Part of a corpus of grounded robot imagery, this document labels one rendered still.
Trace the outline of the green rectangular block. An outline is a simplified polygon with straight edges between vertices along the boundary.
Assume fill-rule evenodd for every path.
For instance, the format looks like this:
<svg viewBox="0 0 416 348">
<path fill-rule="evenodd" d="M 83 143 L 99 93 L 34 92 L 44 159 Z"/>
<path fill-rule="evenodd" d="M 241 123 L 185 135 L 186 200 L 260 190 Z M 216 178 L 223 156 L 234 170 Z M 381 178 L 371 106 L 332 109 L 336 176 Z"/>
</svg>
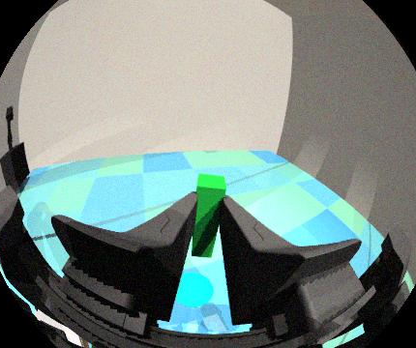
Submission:
<svg viewBox="0 0 416 348">
<path fill-rule="evenodd" d="M 223 175 L 199 173 L 196 187 L 199 197 L 192 243 L 192 256 L 196 258 L 212 258 L 219 231 L 221 200 L 225 192 Z"/>
</svg>

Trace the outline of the cyan circle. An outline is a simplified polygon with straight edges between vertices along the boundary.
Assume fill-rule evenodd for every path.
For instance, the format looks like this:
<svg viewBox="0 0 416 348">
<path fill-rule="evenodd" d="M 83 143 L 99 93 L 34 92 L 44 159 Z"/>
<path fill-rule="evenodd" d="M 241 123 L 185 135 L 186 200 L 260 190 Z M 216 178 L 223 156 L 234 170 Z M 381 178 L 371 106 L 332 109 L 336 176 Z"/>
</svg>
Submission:
<svg viewBox="0 0 416 348">
<path fill-rule="evenodd" d="M 212 282 L 205 275 L 190 272 L 181 275 L 176 302 L 187 306 L 201 306 L 211 301 L 212 295 Z"/>
</svg>

